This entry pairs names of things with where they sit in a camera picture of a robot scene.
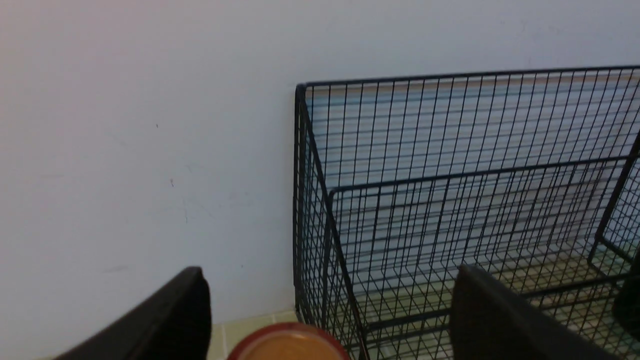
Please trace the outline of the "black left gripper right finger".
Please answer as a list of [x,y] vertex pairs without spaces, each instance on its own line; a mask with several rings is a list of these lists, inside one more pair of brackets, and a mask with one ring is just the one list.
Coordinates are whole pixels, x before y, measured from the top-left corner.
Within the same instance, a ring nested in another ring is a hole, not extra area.
[[471,265],[455,278],[449,337],[455,360],[614,359]]

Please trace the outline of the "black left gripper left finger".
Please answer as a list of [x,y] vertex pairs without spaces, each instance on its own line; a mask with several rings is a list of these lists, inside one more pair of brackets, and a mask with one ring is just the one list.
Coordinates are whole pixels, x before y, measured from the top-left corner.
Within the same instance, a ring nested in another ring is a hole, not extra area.
[[210,286],[188,266],[134,309],[60,360],[205,360],[213,322]]

